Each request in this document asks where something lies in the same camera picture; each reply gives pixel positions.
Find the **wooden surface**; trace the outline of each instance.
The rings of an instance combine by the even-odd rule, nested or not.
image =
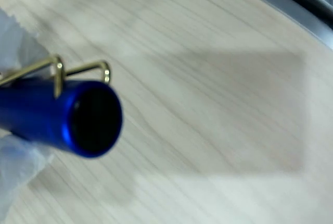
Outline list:
[[[284,15],[260,0],[0,6],[68,67],[109,60],[125,113],[112,152],[57,153],[7,224],[332,223],[333,53]]]

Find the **light wood grain table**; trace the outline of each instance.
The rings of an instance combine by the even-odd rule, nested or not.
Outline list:
[[[260,0],[0,6],[68,67],[110,61],[125,114],[112,152],[56,153],[7,224],[332,223],[333,52],[286,16]]]

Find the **gloved hand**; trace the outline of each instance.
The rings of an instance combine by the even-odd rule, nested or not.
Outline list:
[[[0,9],[0,72],[3,76],[47,55],[47,50],[35,38]],[[49,74],[49,70],[38,73],[39,76]],[[52,156],[43,144],[27,142],[14,135],[0,138],[0,223],[19,189],[34,178]]]

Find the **blue metal tube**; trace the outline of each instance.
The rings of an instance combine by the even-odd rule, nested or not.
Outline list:
[[[0,128],[83,157],[98,157],[113,147],[122,110],[112,88],[69,80],[57,99],[53,91],[53,81],[40,79],[0,88]]]

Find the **gold wire handle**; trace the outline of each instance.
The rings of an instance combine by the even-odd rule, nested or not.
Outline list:
[[[102,73],[102,82],[109,84],[111,80],[111,69],[107,62],[105,61],[96,61],[90,64],[85,64],[77,68],[70,69],[65,71],[63,62],[59,55],[49,55],[43,60],[40,60],[32,65],[22,68],[21,70],[10,74],[7,77],[4,77],[0,80],[0,86],[13,82],[17,79],[20,79],[28,74],[39,71],[48,66],[53,66],[55,69],[54,79],[54,97],[58,98],[62,93],[63,81],[66,76],[71,76],[77,73],[85,72],[92,69],[101,69]]]

